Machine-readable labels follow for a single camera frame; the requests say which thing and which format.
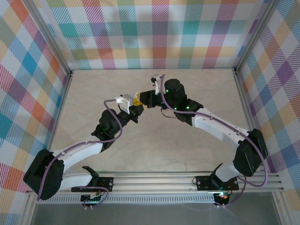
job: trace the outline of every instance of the marble floor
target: marble floor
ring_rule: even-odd
[[[187,97],[217,116],[247,128],[230,69],[78,70],[75,71],[51,150],[81,142],[94,131],[103,101],[120,94],[153,89],[150,77],[166,74],[185,86]],[[117,105],[109,106],[118,112]],[[124,135],[110,149],[86,158],[74,167],[96,171],[212,171],[233,160],[235,150],[212,135],[160,109],[145,109],[139,123],[128,123]]]

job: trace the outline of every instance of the beige tabletop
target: beige tabletop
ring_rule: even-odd
[[[239,127],[247,128],[240,97],[230,69],[78,70],[75,71],[51,150],[81,142],[95,130],[103,101],[120,94],[153,89],[150,77],[177,78],[187,97]],[[119,111],[115,103],[109,106]],[[165,114],[172,116],[171,111]],[[235,150],[212,135],[177,119],[160,108],[145,109],[139,123],[128,123],[108,150],[86,158],[96,171],[212,171],[232,161]]]

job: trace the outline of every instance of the plaid fabric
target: plaid fabric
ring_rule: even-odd
[[[0,5],[0,225],[13,225],[23,176],[49,142],[67,76],[21,0]]]
[[[35,0],[72,69],[232,67],[267,2]]]
[[[300,223],[300,0],[281,0],[241,70],[272,172]]]

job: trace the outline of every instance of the plaid wall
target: plaid wall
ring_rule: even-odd
[[[300,224],[300,0],[280,1],[240,76]]]
[[[49,142],[66,80],[21,0],[0,0],[0,225],[18,221],[23,176]]]
[[[73,69],[231,68],[268,0],[35,0]]]

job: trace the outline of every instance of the colorful plaid backdrop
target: colorful plaid backdrop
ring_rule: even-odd
[[[21,0],[0,0],[0,225],[17,223],[24,173],[48,145],[66,80]]]
[[[268,0],[35,0],[73,69],[232,67]]]
[[[281,0],[246,65],[243,87],[300,224],[300,0]]]

